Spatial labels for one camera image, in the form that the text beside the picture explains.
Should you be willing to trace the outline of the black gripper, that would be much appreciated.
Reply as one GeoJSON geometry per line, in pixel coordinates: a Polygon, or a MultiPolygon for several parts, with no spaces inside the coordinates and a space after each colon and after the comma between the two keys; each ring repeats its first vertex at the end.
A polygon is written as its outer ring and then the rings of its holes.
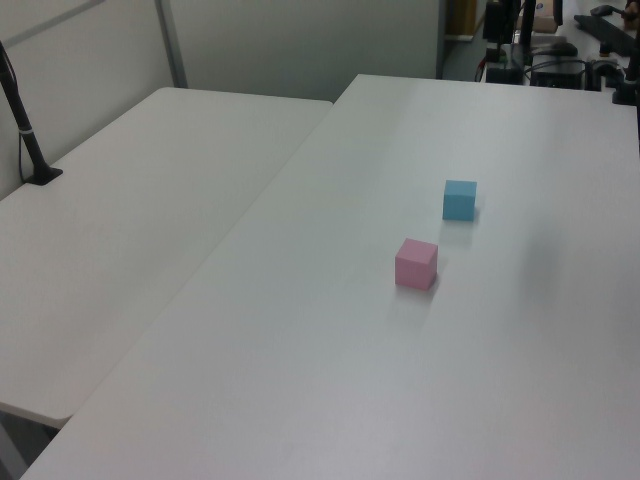
{"type": "MultiPolygon", "coordinates": [[[[510,43],[513,33],[513,2],[487,1],[484,12],[483,38],[488,42],[485,60],[487,63],[496,62],[496,44],[510,43]]],[[[506,64],[508,55],[505,46],[498,49],[498,62],[506,64]]]]}

